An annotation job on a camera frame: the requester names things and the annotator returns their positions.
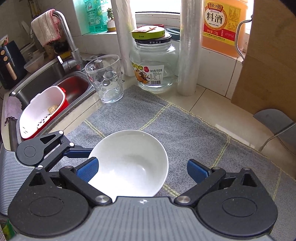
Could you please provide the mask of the white bowl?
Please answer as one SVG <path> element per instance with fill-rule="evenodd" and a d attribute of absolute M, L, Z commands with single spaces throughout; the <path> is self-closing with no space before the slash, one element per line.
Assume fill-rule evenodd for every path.
<path fill-rule="evenodd" d="M 143 131 L 112 133 L 93 148 L 90 156 L 98 159 L 99 168 L 88 183 L 112 200 L 118 196 L 153 197 L 168 175 L 165 148 Z"/>

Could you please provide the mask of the red white strainer basket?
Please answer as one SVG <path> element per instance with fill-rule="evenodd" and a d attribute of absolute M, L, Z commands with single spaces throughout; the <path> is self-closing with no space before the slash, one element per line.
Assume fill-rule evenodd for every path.
<path fill-rule="evenodd" d="M 21 137 L 25 140 L 35 137 L 68 105 L 66 90 L 57 85 L 37 94 L 20 116 Z"/>

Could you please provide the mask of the grey checked mat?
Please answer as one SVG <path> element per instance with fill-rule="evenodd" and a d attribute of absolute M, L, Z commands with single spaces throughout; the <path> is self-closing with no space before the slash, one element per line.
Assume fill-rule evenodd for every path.
<path fill-rule="evenodd" d="M 174 198 L 194 186 L 187 173 L 189 159 L 228 172 L 251 168 L 278 209 L 271 236 L 275 240 L 295 240 L 294 178 L 253 148 L 136 85 L 126 89 L 118 102 L 100 107 L 67 138 L 76 145 L 92 148 L 104 137 L 122 130 L 149 133 L 166 149 L 169 172 L 160 196 Z"/>

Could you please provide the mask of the steel sink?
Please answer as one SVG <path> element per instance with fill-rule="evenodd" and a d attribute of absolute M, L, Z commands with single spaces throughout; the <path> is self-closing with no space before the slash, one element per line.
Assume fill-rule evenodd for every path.
<path fill-rule="evenodd" d="M 58 86 L 66 91 L 69 105 L 46 124 L 37 134 L 38 136 L 50 132 L 71 111 L 95 93 L 94 87 L 83 71 L 71 70 L 66 73 L 62 64 L 54 59 L 24 78 L 15 89 L 10 91 L 9 96 L 18 98 L 22 103 L 22 109 L 25 109 L 37 94 L 52 86 Z"/>

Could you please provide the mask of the black appliance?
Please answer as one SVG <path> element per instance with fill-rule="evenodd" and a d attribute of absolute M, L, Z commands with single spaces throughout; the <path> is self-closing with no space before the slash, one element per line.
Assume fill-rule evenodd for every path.
<path fill-rule="evenodd" d="M 26 61 L 15 41 L 1 47 L 0 80 L 4 89 L 12 89 L 26 76 L 25 64 Z"/>

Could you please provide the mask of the metal faucet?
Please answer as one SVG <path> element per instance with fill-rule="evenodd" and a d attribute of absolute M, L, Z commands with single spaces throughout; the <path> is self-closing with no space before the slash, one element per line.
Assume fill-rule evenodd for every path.
<path fill-rule="evenodd" d="M 80 51 L 77 48 L 77 46 L 74 43 L 73 37 L 70 33 L 67 21 L 65 19 L 65 16 L 60 11 L 53 11 L 53 16 L 57 17 L 60 20 L 61 27 L 63 29 L 63 32 L 66 36 L 66 40 L 68 42 L 68 45 L 71 50 L 71 59 L 64 61 L 62 63 L 62 66 L 64 68 L 65 72 L 70 71 L 81 71 L 84 69 L 83 60 L 80 55 Z"/>

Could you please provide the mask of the drinking glass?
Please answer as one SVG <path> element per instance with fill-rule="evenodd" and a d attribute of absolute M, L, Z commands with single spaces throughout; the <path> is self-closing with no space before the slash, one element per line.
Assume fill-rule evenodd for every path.
<path fill-rule="evenodd" d="M 84 70 L 103 103 L 114 103 L 123 97 L 122 72 L 118 55 L 98 57 L 90 61 Z"/>

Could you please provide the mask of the bamboo cutting board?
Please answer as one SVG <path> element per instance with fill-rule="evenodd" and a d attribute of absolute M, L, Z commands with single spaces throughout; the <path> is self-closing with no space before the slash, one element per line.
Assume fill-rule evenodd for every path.
<path fill-rule="evenodd" d="M 255 1 L 245 60 L 231 102 L 295 120 L 295 15 L 281 1 Z"/>

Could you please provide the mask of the striped dishcloth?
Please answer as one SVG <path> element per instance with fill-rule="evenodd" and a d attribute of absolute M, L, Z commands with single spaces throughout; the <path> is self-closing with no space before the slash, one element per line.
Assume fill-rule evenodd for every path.
<path fill-rule="evenodd" d="M 31 22 L 31 27 L 40 44 L 44 47 L 50 42 L 61 39 L 58 17 L 53 15 L 55 9 L 50 9 Z"/>

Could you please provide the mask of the glass jar green lid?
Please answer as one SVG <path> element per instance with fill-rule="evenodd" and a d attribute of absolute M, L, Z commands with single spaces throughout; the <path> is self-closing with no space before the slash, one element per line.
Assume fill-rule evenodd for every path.
<path fill-rule="evenodd" d="M 160 26 L 141 26 L 131 34 L 135 46 L 129 59 L 139 87 L 153 93 L 166 92 L 177 80 L 179 60 L 171 34 Z"/>

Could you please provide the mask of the green dish soap bottle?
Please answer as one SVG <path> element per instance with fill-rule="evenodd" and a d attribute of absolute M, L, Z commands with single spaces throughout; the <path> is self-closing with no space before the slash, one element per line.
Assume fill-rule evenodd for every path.
<path fill-rule="evenodd" d="M 109 1 L 86 0 L 84 1 L 88 18 L 90 33 L 102 33 L 107 31 L 107 9 Z"/>

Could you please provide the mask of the orange cooking wine jug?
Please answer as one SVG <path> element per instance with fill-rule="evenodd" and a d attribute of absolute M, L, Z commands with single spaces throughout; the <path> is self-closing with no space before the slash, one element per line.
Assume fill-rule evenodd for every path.
<path fill-rule="evenodd" d="M 246 20 L 248 1 L 205 0 L 202 46 L 237 58 L 244 46 L 245 27 L 237 34 L 239 23 Z"/>

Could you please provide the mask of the plastic wrap roll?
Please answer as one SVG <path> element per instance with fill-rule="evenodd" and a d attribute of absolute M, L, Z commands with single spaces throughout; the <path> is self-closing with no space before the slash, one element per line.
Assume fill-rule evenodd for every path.
<path fill-rule="evenodd" d="M 126 76 L 133 77 L 134 70 L 130 61 L 130 51 L 135 46 L 132 30 L 137 28 L 132 2 L 128 0 L 111 0 L 115 20 L 121 61 Z"/>
<path fill-rule="evenodd" d="M 202 54 L 203 1 L 181 1 L 180 52 L 177 91 L 195 93 Z"/>

